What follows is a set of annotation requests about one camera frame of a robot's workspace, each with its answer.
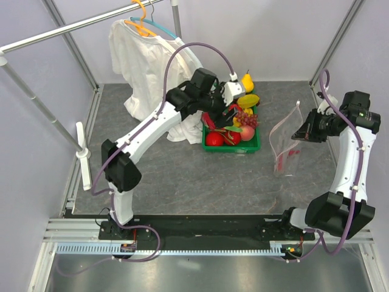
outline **white wall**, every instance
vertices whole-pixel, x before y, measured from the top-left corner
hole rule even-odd
[[[0,46],[54,29],[40,0],[3,0]],[[92,88],[61,37],[7,54],[74,135]],[[74,149],[0,68],[0,291],[25,292],[49,217],[58,216]]]
[[[55,0],[67,23],[128,5],[128,0]],[[201,41],[224,52],[242,76],[254,80],[309,80],[320,63],[352,0],[180,0],[182,38]],[[155,4],[154,20],[174,31],[169,0]],[[141,16],[141,10],[115,19]],[[108,46],[114,19],[73,33],[100,83],[124,83],[112,71]],[[195,49],[203,65],[223,78],[223,61]]]
[[[368,204],[376,207],[373,235],[389,271],[389,2],[365,1],[345,38],[335,52],[328,69],[329,92],[342,101],[347,91],[370,93],[370,110],[381,115],[382,123],[373,146],[367,177]]]

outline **gray surface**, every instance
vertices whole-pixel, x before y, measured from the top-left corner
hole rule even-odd
[[[103,258],[61,255],[60,268],[74,273]],[[290,264],[266,257],[161,256],[147,263],[108,261],[77,277],[55,273],[50,279],[55,292],[369,292],[360,258],[350,249],[331,257],[321,247]]]
[[[327,144],[304,143],[295,177],[276,178],[269,132],[301,101],[305,119],[315,106],[307,82],[259,82],[261,150],[251,155],[207,153],[200,144],[170,142],[162,136],[138,163],[143,174],[134,192],[136,214],[279,214],[291,206],[306,207],[328,191],[335,174]],[[91,173],[101,167],[100,146],[133,129],[123,102],[128,85],[106,85],[89,147]],[[101,179],[98,189],[107,183]],[[96,214],[109,206],[107,195],[91,197],[79,188],[76,214]]]

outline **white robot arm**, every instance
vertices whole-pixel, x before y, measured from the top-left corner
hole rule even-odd
[[[292,136],[308,142],[324,142],[327,136],[339,136],[340,153],[334,182],[329,192],[312,200],[307,209],[290,208],[284,214],[289,223],[299,229],[314,228],[342,236],[349,215],[351,193],[357,190],[355,211],[347,239],[360,231],[373,217],[375,208],[367,205],[366,175],[370,151],[379,131],[380,115],[369,112],[370,95],[364,92],[347,92],[340,112],[355,126],[363,142],[363,164],[360,179],[354,186],[359,162],[359,145],[356,135],[338,115],[313,109],[303,126]]]
[[[223,114],[233,99],[244,95],[244,86],[239,82],[221,83],[214,91],[211,87],[216,76],[203,68],[196,70],[191,81],[168,91],[167,100],[162,110],[155,110],[130,133],[112,143],[107,140],[102,145],[103,163],[126,144],[105,169],[109,186],[114,190],[114,206],[117,220],[126,224],[133,218],[133,191],[142,175],[136,164],[146,150],[161,135],[177,125],[188,115],[197,110],[208,114],[216,127],[222,128],[232,124],[236,109]],[[363,140],[364,161],[353,221],[347,239],[361,230],[373,217],[375,208],[367,205],[366,174],[370,150],[379,131],[380,115],[369,112],[370,95],[364,92],[348,92],[340,106],[341,112],[356,127]],[[147,123],[150,125],[131,139]],[[329,192],[312,200],[307,209],[294,207],[285,211],[283,218],[288,224],[300,228],[315,228],[341,237],[349,215],[351,191],[354,187],[354,175],[358,165],[359,149],[357,139],[350,127],[336,114],[328,114],[327,110],[313,109],[303,126],[292,136],[308,142],[325,142],[328,136],[340,137],[340,157],[334,182]]]
[[[233,99],[245,94],[244,86],[238,81],[221,83],[211,92],[215,80],[216,76],[212,72],[204,68],[197,69],[191,81],[168,91],[166,102],[157,107],[159,109],[163,105],[160,114],[157,115],[158,110],[155,110],[135,129],[116,140],[116,143],[109,140],[103,143],[103,162],[116,149],[124,143],[127,144],[105,170],[109,187],[114,190],[115,214],[120,224],[126,224],[134,215],[132,209],[134,188],[142,177],[135,165],[161,135],[197,110],[208,113],[218,128],[232,125],[236,109],[232,109],[225,115],[223,112]],[[129,138],[147,123],[150,123],[148,127],[130,141]]]

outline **pear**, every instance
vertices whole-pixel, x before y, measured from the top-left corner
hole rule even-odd
[[[244,74],[241,81],[244,85],[244,88],[246,89],[246,93],[252,92],[254,90],[254,83],[248,71],[246,74]]]

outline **metal pole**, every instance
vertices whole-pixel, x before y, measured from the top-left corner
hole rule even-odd
[[[174,21],[174,29],[176,31],[176,36],[182,38],[180,14],[178,11],[178,0],[170,0],[170,2],[171,2],[171,9],[173,10],[173,21]]]
[[[153,0],[152,2],[157,3],[160,1],[163,1],[163,0]],[[150,2],[148,2],[148,0],[144,0],[144,1],[142,1],[142,4],[144,6],[149,6]],[[17,50],[17,49],[20,49],[21,47],[26,47],[26,46],[29,46],[31,44],[35,44],[35,43],[38,43],[40,41],[47,40],[49,38],[56,37],[57,35],[62,35],[66,32],[72,32],[73,30],[77,30],[77,29],[80,29],[82,27],[90,26],[91,24],[99,23],[100,21],[103,21],[103,20],[118,16],[118,15],[130,12],[133,10],[137,10],[139,8],[140,8],[140,5],[138,3],[132,4],[132,5],[129,5],[126,7],[122,7],[122,8],[110,11],[110,12],[106,12],[106,13],[101,14],[101,15],[97,15],[97,16],[92,17],[92,18],[88,18],[85,20],[78,21],[76,23],[68,24],[68,25],[60,27],[58,29],[53,29],[49,32],[44,32],[44,33],[41,33],[39,35],[35,35],[35,36],[30,37],[30,38],[26,38],[24,40],[21,40],[21,41],[17,41],[15,43],[8,44],[6,46],[2,46],[2,47],[0,47],[0,51],[7,53],[7,52],[10,52],[12,50]]]
[[[311,86],[315,86],[315,84],[318,80],[318,76],[319,76],[320,71],[323,70],[327,66],[332,55],[334,55],[335,50],[338,48],[338,45],[340,44],[341,40],[345,36],[346,31],[348,30],[351,22],[353,21],[353,19],[357,15],[357,12],[361,8],[363,2],[365,2],[365,0],[354,0],[354,2],[351,4],[350,9],[348,10],[345,18],[342,21],[342,24],[340,25],[338,31],[336,32],[334,38],[332,39],[331,44],[329,45],[329,47],[326,51],[326,54],[324,54],[324,57],[322,58],[319,66],[317,67],[317,69],[315,71],[314,76],[311,79],[311,82],[310,82]]]
[[[56,119],[56,117],[50,112],[50,110],[44,105],[38,96],[29,88],[29,86],[23,81],[23,79],[12,69],[12,67],[6,63],[1,66],[9,77],[19,86],[20,89],[31,99],[33,104],[44,114],[44,116],[50,121],[50,123],[65,137],[78,152],[82,151],[82,147],[78,142],[66,131],[65,127]]]
[[[42,0],[43,4],[46,6],[47,11],[50,13],[51,18],[57,25],[57,27],[65,26],[65,20],[63,19],[60,10],[57,5],[55,5],[54,0]],[[98,89],[98,83],[93,76],[92,71],[88,67],[84,57],[82,56],[80,49],[78,48],[75,40],[73,39],[70,33],[63,34],[63,39],[67,44],[68,48],[71,50],[73,57],[76,59],[80,67],[82,68],[86,79],[89,81],[92,88],[96,91]]]

